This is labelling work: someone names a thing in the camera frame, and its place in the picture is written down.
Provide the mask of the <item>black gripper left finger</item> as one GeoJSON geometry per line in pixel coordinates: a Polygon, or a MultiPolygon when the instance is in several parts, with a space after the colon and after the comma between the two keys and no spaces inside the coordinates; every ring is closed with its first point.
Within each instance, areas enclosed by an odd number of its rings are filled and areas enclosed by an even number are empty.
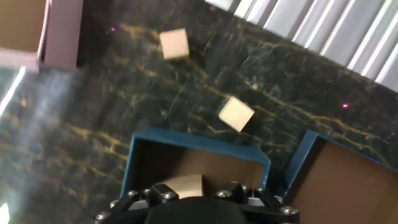
{"type": "Polygon", "coordinates": [[[95,215],[93,224],[141,224],[155,206],[178,199],[179,195],[165,184],[152,185],[142,192],[130,190],[109,211],[95,215]]]}

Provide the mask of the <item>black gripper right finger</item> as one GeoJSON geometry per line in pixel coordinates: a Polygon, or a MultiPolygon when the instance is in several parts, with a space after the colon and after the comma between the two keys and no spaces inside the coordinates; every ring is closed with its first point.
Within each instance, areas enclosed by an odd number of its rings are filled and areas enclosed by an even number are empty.
{"type": "Polygon", "coordinates": [[[229,182],[213,198],[234,202],[250,223],[300,223],[300,213],[265,188],[229,182]]]}

